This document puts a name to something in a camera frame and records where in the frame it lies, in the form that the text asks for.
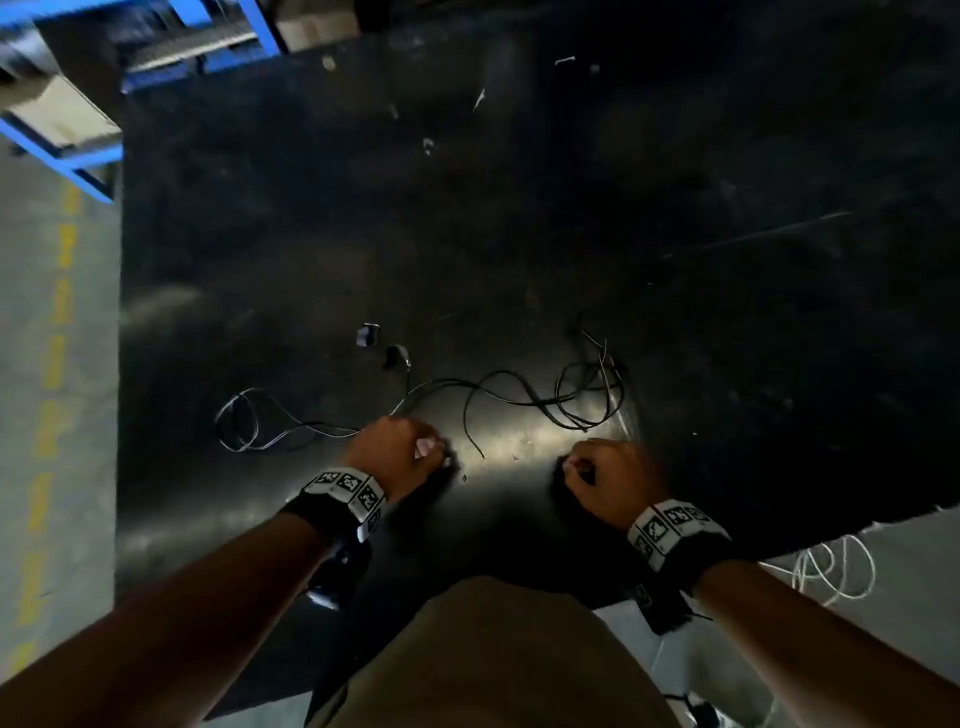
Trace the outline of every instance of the fist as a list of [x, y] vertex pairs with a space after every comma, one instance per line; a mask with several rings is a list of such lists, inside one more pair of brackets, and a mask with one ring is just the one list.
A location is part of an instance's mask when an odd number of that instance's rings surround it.
[[[581, 476], [591, 467], [593, 485]], [[624, 531], [649, 506], [670, 498], [650, 454], [614, 440], [591, 438], [573, 446], [564, 461], [564, 482], [590, 513]]]
[[444, 441], [431, 425], [381, 417], [350, 440], [344, 465], [375, 477], [393, 502], [413, 493], [445, 457]]

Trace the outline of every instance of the forearm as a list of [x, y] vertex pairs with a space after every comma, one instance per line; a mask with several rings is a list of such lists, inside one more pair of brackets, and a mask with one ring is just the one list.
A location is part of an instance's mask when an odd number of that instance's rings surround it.
[[804, 727], [960, 725], [960, 689], [756, 564], [722, 562], [694, 595]]
[[199, 721], [263, 642], [328, 544], [279, 514], [120, 605], [0, 686], [10, 725]]

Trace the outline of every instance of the person's left hand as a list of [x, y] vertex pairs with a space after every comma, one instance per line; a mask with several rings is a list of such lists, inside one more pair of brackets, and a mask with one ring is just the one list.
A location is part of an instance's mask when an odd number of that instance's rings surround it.
[[446, 445], [431, 425], [381, 417], [350, 441], [344, 465], [372, 475], [387, 500], [397, 501], [417, 490], [445, 457]]

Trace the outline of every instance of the clothing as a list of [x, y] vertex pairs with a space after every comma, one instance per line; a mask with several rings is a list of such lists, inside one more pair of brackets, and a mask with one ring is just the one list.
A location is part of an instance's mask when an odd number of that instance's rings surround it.
[[677, 728], [657, 687], [568, 595], [462, 581], [314, 716], [309, 728]]

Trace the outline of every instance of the concrete floor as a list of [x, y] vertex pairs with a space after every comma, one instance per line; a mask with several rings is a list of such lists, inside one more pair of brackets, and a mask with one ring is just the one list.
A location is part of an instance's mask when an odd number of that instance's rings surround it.
[[[0, 669], [4, 676], [112, 604], [120, 276], [119, 206], [32, 158], [0, 154]], [[960, 513], [864, 535], [874, 592], [844, 616], [960, 682]], [[868, 576], [852, 556], [856, 589]], [[769, 692], [708, 623], [663, 642], [632, 604], [601, 616], [667, 692], [706, 696], [747, 726]], [[214, 721], [301, 726], [308, 696]], [[770, 725], [791, 721], [774, 714]]]

